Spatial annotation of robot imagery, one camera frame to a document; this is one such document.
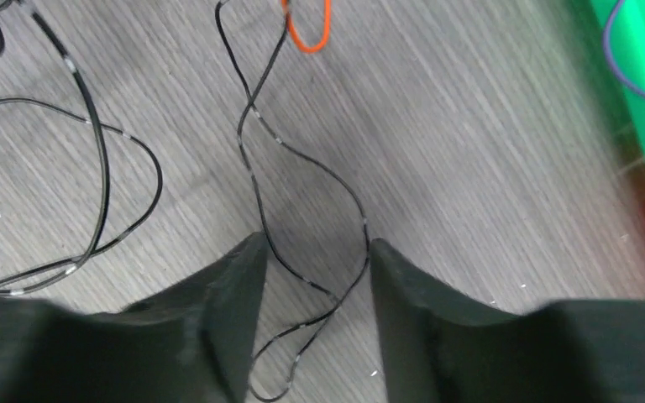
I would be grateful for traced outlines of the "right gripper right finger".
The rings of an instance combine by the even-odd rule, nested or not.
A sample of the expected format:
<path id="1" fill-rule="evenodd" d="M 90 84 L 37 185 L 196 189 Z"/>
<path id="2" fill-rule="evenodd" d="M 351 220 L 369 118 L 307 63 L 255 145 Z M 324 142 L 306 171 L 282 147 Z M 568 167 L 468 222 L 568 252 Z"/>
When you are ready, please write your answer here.
<path id="1" fill-rule="evenodd" d="M 382 238 L 370 274 L 391 402 L 645 402 L 645 300 L 486 305 Z"/>

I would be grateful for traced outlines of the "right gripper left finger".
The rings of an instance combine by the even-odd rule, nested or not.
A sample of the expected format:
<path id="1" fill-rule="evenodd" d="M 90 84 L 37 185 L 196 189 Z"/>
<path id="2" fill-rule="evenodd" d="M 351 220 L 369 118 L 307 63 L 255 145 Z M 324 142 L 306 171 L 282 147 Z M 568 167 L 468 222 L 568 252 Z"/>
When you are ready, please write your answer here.
<path id="1" fill-rule="evenodd" d="M 242 402 L 268 247 L 221 259 L 119 312 L 0 298 L 0 402 Z"/>

